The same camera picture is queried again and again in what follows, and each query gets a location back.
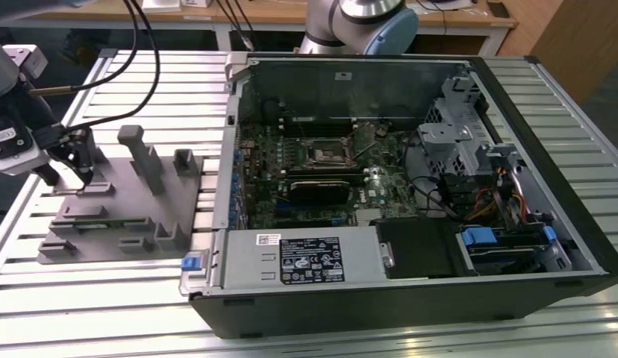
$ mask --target gray 3d printed holder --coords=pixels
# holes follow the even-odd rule
[[[158,157],[138,125],[122,126],[118,140],[134,160],[99,153],[93,183],[50,224],[42,264],[174,259],[190,249],[202,158],[190,149]]]

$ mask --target slotted aluminum surface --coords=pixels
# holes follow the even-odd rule
[[[89,81],[114,71],[127,53],[101,60]],[[127,156],[115,144],[117,129],[142,124],[159,154],[187,147],[206,158],[194,222],[194,244],[202,248],[210,240],[225,121],[225,54],[165,51],[162,61],[169,66],[151,104],[137,117],[95,128],[95,138],[106,155]],[[151,82],[147,64],[145,51],[131,72],[76,98],[66,121],[133,108]],[[539,67],[522,59],[488,64],[618,250],[616,151],[542,79]],[[506,139],[502,119],[494,121]],[[60,201],[28,179],[0,229],[0,357],[618,357],[618,286],[516,321],[221,340],[178,294],[179,260],[36,263]]]

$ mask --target warning label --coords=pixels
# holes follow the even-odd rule
[[[280,240],[280,281],[285,285],[344,280],[338,237]]]

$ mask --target table leg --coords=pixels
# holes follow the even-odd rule
[[[229,39],[232,25],[224,22],[214,23],[213,31],[217,34],[218,51],[232,51],[232,40]]]
[[[484,44],[479,50],[479,56],[495,56],[498,54],[499,48],[507,38],[508,30],[508,28],[491,29],[491,34],[484,40]]]

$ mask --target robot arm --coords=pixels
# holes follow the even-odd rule
[[[79,7],[91,1],[94,0],[0,0],[0,22],[63,7]],[[54,158],[68,165],[79,178],[89,182],[93,178],[93,173],[86,170],[90,158],[70,155],[63,145],[59,146],[48,140],[55,137],[60,125],[43,98],[28,94],[32,89],[30,79],[39,76],[42,66],[35,70],[30,68],[28,64],[34,62],[28,62],[26,58],[38,54],[42,56],[42,53],[28,53],[27,49],[20,48],[8,54],[7,51],[11,50],[0,45],[0,172],[18,175],[31,171],[42,176],[46,183],[54,185],[58,173],[48,165],[50,158]]]
[[[404,54],[417,15],[405,0],[312,0],[304,54]]]

